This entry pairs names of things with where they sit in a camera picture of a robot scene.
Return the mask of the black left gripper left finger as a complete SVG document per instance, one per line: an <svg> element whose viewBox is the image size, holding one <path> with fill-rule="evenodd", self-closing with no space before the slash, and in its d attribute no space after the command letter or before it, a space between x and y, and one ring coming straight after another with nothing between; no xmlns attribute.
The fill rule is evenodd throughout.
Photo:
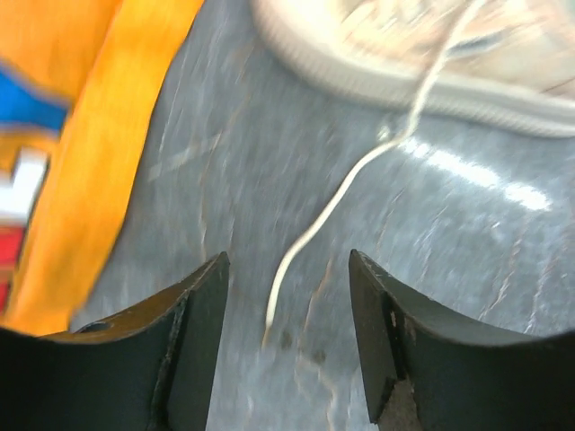
<svg viewBox="0 0 575 431"><path fill-rule="evenodd" d="M202 430L223 327L229 260L77 332L1 332L4 430Z"/></svg>

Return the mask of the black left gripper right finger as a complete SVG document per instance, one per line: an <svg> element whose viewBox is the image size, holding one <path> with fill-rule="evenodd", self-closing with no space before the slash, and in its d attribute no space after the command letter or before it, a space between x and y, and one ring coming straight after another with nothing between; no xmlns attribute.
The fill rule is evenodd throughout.
<svg viewBox="0 0 575 431"><path fill-rule="evenodd" d="M474 320L360 251L349 289L368 417L402 391L422 430L571 430L574 334L534 337Z"/></svg>

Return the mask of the beige lace shoe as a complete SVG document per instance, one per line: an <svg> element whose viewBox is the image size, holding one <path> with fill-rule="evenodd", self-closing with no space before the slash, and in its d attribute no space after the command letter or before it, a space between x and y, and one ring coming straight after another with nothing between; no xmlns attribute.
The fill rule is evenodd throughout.
<svg viewBox="0 0 575 431"><path fill-rule="evenodd" d="M270 49L306 81L536 136L574 134L571 1L254 1Z"/></svg>

